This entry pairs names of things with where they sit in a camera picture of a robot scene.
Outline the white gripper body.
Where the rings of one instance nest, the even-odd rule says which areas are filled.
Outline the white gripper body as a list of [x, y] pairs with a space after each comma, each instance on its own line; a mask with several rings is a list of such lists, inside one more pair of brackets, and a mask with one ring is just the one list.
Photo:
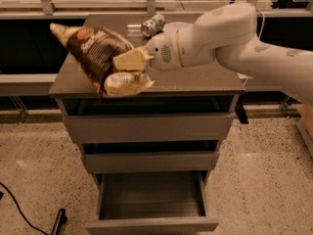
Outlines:
[[165, 31], [152, 37], [146, 47], [154, 57], [151, 67], [158, 71], [173, 71], [183, 68], [178, 55], [178, 30]]

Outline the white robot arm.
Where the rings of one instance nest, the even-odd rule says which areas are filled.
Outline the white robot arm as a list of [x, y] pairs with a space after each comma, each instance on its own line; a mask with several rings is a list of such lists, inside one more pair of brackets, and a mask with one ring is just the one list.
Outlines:
[[222, 67], [277, 86], [293, 99], [313, 103], [313, 52], [262, 42], [256, 9], [229, 4], [193, 23], [169, 23], [146, 45], [113, 58], [120, 71], [178, 70], [214, 61]]

